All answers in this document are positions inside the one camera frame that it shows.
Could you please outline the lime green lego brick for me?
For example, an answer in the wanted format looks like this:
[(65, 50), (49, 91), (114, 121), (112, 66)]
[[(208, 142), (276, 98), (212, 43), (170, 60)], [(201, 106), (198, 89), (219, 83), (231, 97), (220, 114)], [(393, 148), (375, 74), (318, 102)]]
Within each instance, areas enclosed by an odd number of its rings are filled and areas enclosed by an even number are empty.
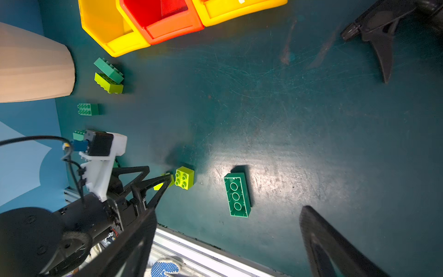
[(94, 81), (109, 94), (123, 93), (123, 85), (117, 84), (104, 73), (95, 73)]

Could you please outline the red spray bottle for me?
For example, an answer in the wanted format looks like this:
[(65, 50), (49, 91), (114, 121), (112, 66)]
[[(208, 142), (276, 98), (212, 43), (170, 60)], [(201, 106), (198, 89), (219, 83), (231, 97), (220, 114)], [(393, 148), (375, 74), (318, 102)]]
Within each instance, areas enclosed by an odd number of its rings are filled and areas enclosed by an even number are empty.
[(361, 36), (377, 54), (384, 83), (388, 83), (393, 67), (393, 39), (400, 21), (418, 12), (438, 32), (443, 30), (442, 1), (376, 1), (368, 10), (341, 32), (344, 41)]

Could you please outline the dark green lego edge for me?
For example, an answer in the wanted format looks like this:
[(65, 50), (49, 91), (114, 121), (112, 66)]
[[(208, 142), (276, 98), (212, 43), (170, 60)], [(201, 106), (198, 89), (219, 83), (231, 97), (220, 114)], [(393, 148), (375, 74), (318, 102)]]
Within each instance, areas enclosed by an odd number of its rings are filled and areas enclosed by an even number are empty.
[(76, 141), (83, 141), (85, 134), (86, 130), (75, 130), (73, 132), (73, 139)]

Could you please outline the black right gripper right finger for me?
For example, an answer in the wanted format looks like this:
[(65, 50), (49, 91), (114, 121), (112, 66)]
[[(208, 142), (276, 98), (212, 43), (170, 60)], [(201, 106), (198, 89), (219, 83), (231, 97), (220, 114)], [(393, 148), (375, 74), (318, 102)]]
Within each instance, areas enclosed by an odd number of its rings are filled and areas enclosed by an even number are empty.
[(388, 276), (313, 207), (309, 205), (302, 207), (299, 224), (314, 277), (335, 277), (335, 267), (345, 277)]

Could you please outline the left yellow storage bin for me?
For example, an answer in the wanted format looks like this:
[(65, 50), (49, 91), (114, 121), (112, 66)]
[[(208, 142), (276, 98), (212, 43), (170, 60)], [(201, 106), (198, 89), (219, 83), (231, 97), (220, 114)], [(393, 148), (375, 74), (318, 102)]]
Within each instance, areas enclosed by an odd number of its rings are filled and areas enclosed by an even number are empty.
[(150, 47), (117, 0), (78, 0), (81, 25), (112, 57)]

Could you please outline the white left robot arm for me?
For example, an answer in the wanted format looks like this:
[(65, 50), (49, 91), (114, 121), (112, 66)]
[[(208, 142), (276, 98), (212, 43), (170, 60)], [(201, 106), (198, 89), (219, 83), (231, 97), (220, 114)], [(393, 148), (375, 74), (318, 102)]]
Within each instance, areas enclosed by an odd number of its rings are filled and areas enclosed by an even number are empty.
[(51, 212), (25, 207), (1, 214), (3, 277), (141, 277), (157, 228), (155, 210), (173, 181), (150, 169), (114, 168), (107, 200), (92, 193)]

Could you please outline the right yellow storage bin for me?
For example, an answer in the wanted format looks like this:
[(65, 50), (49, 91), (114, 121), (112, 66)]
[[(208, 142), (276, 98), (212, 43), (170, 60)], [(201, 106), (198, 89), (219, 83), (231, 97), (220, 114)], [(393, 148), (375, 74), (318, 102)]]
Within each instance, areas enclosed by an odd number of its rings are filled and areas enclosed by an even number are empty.
[(287, 0), (193, 0), (205, 27), (287, 4)]

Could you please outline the yellow storage bin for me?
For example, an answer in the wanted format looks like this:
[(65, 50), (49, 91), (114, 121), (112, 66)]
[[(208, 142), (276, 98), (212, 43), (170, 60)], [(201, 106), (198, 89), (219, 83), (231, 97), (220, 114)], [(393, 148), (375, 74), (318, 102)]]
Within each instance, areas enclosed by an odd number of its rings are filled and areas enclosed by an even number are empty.
[(287, 0), (193, 0), (205, 27), (287, 4)]
[(112, 57), (150, 47), (117, 0), (78, 0), (81, 25)]

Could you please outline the blue dotted work glove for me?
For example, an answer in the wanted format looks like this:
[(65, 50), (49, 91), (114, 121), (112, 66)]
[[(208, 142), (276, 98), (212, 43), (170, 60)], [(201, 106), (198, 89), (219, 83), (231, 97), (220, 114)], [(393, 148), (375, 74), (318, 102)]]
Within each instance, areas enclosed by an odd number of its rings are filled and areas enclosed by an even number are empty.
[(159, 260), (151, 267), (151, 277), (174, 277), (180, 270), (180, 266), (172, 260)]

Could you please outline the dark green lego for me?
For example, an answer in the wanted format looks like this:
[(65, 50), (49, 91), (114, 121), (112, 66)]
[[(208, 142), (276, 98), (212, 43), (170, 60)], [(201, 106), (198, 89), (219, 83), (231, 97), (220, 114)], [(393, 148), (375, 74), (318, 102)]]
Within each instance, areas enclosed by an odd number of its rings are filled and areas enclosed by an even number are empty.
[(79, 103), (77, 105), (77, 112), (82, 116), (94, 116), (100, 114), (98, 104), (92, 103)]
[(251, 211), (246, 177), (244, 173), (228, 173), (224, 177), (227, 201), (232, 217), (248, 218)]

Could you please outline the dark green lego bottom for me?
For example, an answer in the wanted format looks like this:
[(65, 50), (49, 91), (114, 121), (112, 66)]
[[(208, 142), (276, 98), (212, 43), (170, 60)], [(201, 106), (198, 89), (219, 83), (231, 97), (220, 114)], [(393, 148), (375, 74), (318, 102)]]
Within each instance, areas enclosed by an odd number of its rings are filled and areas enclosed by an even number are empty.
[(232, 217), (248, 218), (251, 211), (246, 177), (244, 173), (228, 173), (224, 177), (227, 201)]

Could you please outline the red middle storage bin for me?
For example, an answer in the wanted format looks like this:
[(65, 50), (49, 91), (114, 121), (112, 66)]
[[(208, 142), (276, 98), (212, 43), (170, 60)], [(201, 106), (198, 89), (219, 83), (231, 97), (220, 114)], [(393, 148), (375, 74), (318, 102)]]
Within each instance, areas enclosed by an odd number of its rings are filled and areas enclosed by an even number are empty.
[(122, 0), (118, 7), (150, 45), (204, 29), (189, 0)]

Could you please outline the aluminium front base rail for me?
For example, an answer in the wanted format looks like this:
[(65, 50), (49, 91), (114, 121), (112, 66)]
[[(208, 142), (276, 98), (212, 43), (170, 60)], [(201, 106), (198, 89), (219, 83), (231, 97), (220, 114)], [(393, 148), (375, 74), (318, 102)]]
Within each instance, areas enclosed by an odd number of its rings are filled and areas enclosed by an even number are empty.
[(196, 238), (158, 225), (145, 276), (159, 260), (172, 260), (181, 270), (175, 277), (283, 277), (285, 274), (232, 255)]

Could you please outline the dark green lego brick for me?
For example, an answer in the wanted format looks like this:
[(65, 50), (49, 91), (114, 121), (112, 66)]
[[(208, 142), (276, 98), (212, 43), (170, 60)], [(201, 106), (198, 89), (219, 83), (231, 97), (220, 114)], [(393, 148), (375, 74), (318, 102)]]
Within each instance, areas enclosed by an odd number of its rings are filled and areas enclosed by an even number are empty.
[(98, 58), (93, 64), (115, 83), (121, 84), (123, 82), (123, 73), (105, 59)]

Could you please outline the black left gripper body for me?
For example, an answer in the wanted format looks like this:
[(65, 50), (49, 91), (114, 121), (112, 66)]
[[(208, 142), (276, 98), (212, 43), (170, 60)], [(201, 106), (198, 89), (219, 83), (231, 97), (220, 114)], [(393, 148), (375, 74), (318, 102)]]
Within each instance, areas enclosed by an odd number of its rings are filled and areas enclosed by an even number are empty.
[(123, 232), (146, 210), (144, 199), (137, 185), (141, 184), (147, 173), (140, 173), (135, 179), (123, 186), (122, 173), (111, 173), (107, 189), (107, 203), (114, 217), (115, 226)]

